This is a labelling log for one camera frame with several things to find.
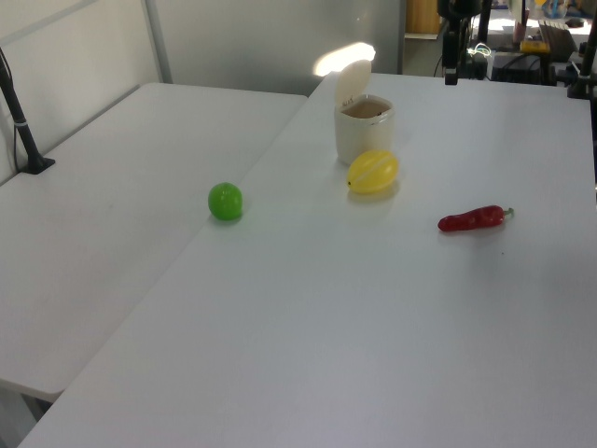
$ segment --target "toy lemon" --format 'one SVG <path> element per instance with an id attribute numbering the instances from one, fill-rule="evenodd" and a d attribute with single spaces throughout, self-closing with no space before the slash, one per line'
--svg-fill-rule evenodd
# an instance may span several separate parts
<path id="1" fill-rule="evenodd" d="M 359 194 L 388 188 L 398 174 L 398 160 L 390 151 L 373 149 L 358 156 L 346 176 L 348 188 Z"/>

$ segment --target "black cable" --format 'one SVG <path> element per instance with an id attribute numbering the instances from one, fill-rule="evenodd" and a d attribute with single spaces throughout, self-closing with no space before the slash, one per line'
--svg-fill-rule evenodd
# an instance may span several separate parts
<path id="1" fill-rule="evenodd" d="M 537 57 L 537 59 L 535 59 L 534 61 L 531 62 L 531 65 L 529 65 L 529 68 L 527 68 L 526 71 L 530 73 L 531 69 L 533 68 L 533 65 L 535 65 L 539 61 L 541 61 L 541 59 Z"/>
<path id="2" fill-rule="evenodd" d="M 504 79 L 504 72 L 506 72 L 506 70 L 508 68 L 510 68 L 513 64 L 517 63 L 518 61 L 528 57 L 528 56 L 532 56 L 529 53 L 524 53 L 524 54 L 519 54 L 516 58 L 514 58 L 511 61 L 508 61 L 503 67 L 498 69 L 498 81 L 501 81 L 502 79 Z"/>
<path id="3" fill-rule="evenodd" d="M 439 63 L 441 63 L 441 58 L 443 58 L 443 54 L 439 56 L 439 59 L 437 60 L 436 69 L 433 71 L 433 77 L 436 77 L 437 68 L 439 67 Z"/>
<path id="4" fill-rule="evenodd" d="M 4 55 L 2 48 L 0 48 L 0 63 L 2 63 L 4 65 L 4 67 L 7 68 L 8 78 L 10 79 L 10 82 L 12 83 L 12 72 L 10 71 L 10 65 L 8 65 L 7 57 Z M 17 125 L 16 124 L 12 128 L 12 131 L 13 131 L 12 158 L 13 158 L 13 161 L 15 162 L 15 171 L 18 174 L 21 172 L 21 170 L 19 169 L 19 164 L 17 162 Z"/>
<path id="5" fill-rule="evenodd" d="M 21 172 L 19 169 L 19 163 L 17 162 L 17 125 L 15 124 L 12 128 L 13 130 L 13 140 L 12 140 L 12 159 L 15 161 L 15 171 L 18 173 Z"/>
<path id="6" fill-rule="evenodd" d="M 4 64 L 4 67 L 7 68 L 8 77 L 12 81 L 12 72 L 10 71 L 10 65 L 8 65 L 7 57 L 4 55 L 4 52 L 2 51 L 2 47 L 0 47 L 0 58 L 2 59 L 2 63 Z"/>
<path id="7" fill-rule="evenodd" d="M 532 56 L 532 54 L 530 53 L 524 53 L 524 54 L 519 54 L 516 58 L 514 58 L 511 61 L 508 61 L 503 67 L 502 70 L 507 70 L 508 68 L 510 68 L 512 65 L 514 65 L 515 63 L 517 63 L 518 61 L 527 58 L 529 56 Z"/>

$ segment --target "white table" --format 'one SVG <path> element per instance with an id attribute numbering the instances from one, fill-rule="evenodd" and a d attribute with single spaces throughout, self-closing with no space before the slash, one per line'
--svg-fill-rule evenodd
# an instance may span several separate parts
<path id="1" fill-rule="evenodd" d="M 402 166 L 370 202 L 336 162 L 334 80 L 245 177 L 243 218 L 207 222 L 22 448 L 594 446 L 589 105 L 373 76 Z M 491 203 L 517 215 L 438 232 Z"/>
<path id="2" fill-rule="evenodd" d="M 55 400 L 306 98 L 150 84 L 0 188 L 0 386 Z"/>

